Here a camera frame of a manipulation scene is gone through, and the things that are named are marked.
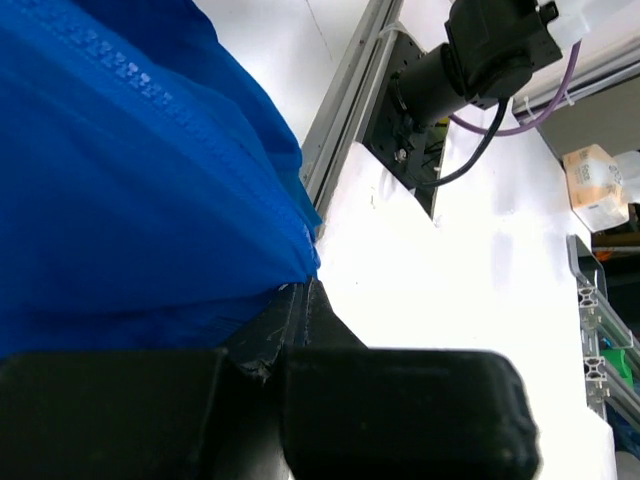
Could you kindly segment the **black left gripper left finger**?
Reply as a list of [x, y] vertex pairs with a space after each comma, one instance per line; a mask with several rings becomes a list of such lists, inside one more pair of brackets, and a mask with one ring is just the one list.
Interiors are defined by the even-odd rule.
[[49, 351], [1, 364], [5, 479], [285, 479], [273, 380], [306, 338], [290, 285], [214, 349]]

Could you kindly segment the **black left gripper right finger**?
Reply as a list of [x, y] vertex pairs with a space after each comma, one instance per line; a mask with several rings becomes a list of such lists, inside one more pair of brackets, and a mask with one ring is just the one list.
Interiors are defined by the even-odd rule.
[[298, 479], [531, 479], [523, 381], [489, 351], [366, 347], [321, 282], [300, 287], [280, 367], [280, 439]]

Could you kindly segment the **blue red white hooded jacket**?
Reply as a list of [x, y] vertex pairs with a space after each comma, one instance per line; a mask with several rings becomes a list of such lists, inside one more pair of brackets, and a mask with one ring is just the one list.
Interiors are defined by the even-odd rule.
[[314, 277], [298, 141], [191, 1], [1, 5], [1, 353], [213, 347]]

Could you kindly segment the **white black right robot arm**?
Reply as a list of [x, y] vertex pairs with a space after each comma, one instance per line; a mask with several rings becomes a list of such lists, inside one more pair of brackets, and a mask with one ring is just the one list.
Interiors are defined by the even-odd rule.
[[507, 102], [542, 68], [562, 58], [549, 24], [554, 1], [456, 1], [444, 24], [447, 41], [394, 73], [394, 110], [420, 131], [467, 105]]

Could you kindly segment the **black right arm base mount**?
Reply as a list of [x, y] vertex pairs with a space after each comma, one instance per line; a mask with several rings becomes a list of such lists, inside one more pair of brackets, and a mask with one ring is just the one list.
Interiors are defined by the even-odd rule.
[[424, 185], [439, 176], [448, 123], [421, 127], [403, 111], [392, 88], [395, 78], [422, 56], [404, 32], [395, 30], [381, 85], [364, 134], [363, 144], [408, 190], [428, 216], [433, 215], [436, 190]]

